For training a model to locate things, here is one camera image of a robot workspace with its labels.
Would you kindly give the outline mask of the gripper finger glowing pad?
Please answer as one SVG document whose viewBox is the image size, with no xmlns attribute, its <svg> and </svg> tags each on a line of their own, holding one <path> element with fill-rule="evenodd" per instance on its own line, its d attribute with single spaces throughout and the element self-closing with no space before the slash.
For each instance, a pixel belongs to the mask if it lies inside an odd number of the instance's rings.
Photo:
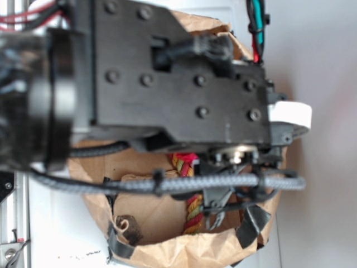
<svg viewBox="0 0 357 268">
<path fill-rule="evenodd" d="M 307 131 L 311 129 L 312 107 L 307 104 L 282 100 L 269 104 L 267 109 L 270 122 L 290 123 Z"/>
</svg>

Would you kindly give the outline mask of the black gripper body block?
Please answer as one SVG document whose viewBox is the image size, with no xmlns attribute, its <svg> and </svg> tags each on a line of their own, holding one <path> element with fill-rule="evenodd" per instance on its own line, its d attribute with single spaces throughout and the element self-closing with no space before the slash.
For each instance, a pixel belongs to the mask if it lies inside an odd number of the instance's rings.
<svg viewBox="0 0 357 268">
<path fill-rule="evenodd" d="M 78 101 L 74 126 L 138 151 L 261 151 L 289 145 L 283 99 L 260 64 L 234 61 L 227 34 L 188 33 L 166 8 L 135 1 L 73 1 Z"/>
</svg>

